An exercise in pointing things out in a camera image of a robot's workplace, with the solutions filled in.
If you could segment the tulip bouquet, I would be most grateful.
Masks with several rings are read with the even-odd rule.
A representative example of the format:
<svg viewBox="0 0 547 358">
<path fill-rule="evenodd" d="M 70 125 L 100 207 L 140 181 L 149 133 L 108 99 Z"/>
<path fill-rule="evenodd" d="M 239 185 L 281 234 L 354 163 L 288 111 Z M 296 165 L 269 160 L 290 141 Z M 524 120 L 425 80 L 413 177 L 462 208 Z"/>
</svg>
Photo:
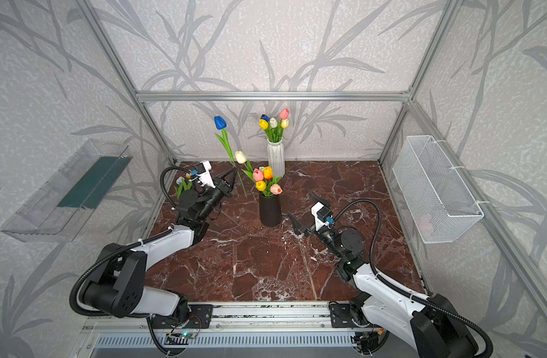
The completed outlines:
<svg viewBox="0 0 547 358">
<path fill-rule="evenodd" d="M 265 198 L 281 195 L 283 192 L 280 185 L 282 177 L 274 176 L 273 170 L 269 166 L 255 169 L 252 179 L 259 194 Z"/>
</svg>

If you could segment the light blue tulip flower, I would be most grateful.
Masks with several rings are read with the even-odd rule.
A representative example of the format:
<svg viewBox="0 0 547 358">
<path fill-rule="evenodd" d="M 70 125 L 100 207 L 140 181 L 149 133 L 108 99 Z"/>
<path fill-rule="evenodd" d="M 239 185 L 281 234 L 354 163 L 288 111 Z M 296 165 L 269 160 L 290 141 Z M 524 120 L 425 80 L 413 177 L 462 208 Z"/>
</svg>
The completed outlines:
<svg viewBox="0 0 547 358">
<path fill-rule="evenodd" d="M 190 190 L 193 186 L 193 183 L 185 177 L 178 177 L 176 179 L 176 198 L 180 199 L 181 195 Z"/>
</svg>

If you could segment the white ribbed ceramic vase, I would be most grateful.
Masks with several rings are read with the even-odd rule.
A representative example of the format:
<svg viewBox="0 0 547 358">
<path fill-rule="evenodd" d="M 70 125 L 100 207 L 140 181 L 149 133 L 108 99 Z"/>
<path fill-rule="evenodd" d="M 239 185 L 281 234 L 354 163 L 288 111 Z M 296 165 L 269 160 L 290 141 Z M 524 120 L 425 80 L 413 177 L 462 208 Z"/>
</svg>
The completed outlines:
<svg viewBox="0 0 547 358">
<path fill-rule="evenodd" d="M 285 175 L 285 146 L 282 141 L 267 144 L 268 164 L 273 176 L 282 178 Z"/>
</svg>

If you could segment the bright yellow tulip flower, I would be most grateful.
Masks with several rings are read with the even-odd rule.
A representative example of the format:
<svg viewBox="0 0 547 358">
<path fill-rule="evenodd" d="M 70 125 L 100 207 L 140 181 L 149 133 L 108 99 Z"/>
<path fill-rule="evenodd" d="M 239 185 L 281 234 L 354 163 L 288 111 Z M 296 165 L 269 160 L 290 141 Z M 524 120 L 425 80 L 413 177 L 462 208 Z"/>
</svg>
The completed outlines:
<svg viewBox="0 0 547 358">
<path fill-rule="evenodd" d="M 270 142 L 273 142 L 273 129 L 270 127 L 270 124 L 267 120 L 265 119 L 260 119 L 259 120 L 259 127 L 265 132 L 266 136 L 267 136 L 267 139 L 270 141 Z"/>
</svg>

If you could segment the pink tulip flower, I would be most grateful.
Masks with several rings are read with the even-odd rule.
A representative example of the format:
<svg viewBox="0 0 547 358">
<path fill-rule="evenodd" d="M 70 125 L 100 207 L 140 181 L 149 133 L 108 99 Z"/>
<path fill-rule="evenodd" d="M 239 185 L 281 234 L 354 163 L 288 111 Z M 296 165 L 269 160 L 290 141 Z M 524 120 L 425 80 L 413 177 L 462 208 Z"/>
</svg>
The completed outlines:
<svg viewBox="0 0 547 358">
<path fill-rule="evenodd" d="M 283 139 L 283 134 L 284 134 L 284 130 L 286 129 L 286 128 L 285 128 L 285 129 L 281 128 L 281 121 L 282 121 L 283 119 L 288 119 L 289 115 L 290 115 L 290 111 L 288 110 L 288 108 L 285 108 L 285 109 L 279 114 L 279 125 L 278 125 L 277 132 L 276 132 L 276 134 L 277 134 L 277 137 L 276 137 L 276 138 L 277 138 L 277 141 L 278 141 L 278 142 L 281 142 L 281 141 L 282 141 L 282 139 Z"/>
</svg>

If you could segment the black cylindrical vase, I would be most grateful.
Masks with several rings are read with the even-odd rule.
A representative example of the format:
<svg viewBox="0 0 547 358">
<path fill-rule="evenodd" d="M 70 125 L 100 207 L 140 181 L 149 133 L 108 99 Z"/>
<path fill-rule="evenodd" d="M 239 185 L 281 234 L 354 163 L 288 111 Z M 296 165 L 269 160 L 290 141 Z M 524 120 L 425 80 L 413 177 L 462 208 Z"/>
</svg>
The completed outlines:
<svg viewBox="0 0 547 358">
<path fill-rule="evenodd" d="M 282 222 L 282 207 L 279 195 L 259 196 L 259 215 L 261 223 L 266 227 L 276 227 Z"/>
</svg>

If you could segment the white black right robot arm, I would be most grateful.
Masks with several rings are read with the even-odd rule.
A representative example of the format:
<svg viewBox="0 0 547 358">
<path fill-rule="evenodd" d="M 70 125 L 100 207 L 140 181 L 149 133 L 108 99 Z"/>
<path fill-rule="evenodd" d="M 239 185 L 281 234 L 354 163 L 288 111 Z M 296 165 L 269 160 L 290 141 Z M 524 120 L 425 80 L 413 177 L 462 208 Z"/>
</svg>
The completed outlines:
<svg viewBox="0 0 547 358">
<path fill-rule="evenodd" d="M 335 271 L 345 283 L 359 290 L 352 300 L 352 315 L 359 326 L 379 325 L 413 347 L 420 357 L 474 357 L 479 345 L 471 326 L 464 323 L 450 301 L 415 292 L 364 259 L 364 238 L 355 228 L 337 229 L 340 219 L 330 203 L 317 198 L 311 208 L 313 222 L 303 225 L 291 216 L 294 233 L 315 234 L 334 254 Z"/>
</svg>

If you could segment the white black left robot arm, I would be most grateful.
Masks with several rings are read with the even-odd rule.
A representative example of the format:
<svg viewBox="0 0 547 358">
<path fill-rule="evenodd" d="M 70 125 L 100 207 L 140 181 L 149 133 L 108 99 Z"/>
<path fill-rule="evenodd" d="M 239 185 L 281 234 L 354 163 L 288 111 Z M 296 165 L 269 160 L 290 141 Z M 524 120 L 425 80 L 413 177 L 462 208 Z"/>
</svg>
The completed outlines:
<svg viewBox="0 0 547 358">
<path fill-rule="evenodd" d="M 203 191 L 183 192 L 173 204 L 176 222 L 166 231 L 127 246 L 109 244 L 94 265 L 76 281 L 70 308 L 81 316 L 166 316 L 182 323 L 191 316 L 184 295 L 146 285 L 147 271 L 178 251 L 200 243 L 209 228 L 209 216 L 235 188 L 235 168 L 213 178 L 205 162 L 197 164 L 192 178 Z"/>
</svg>

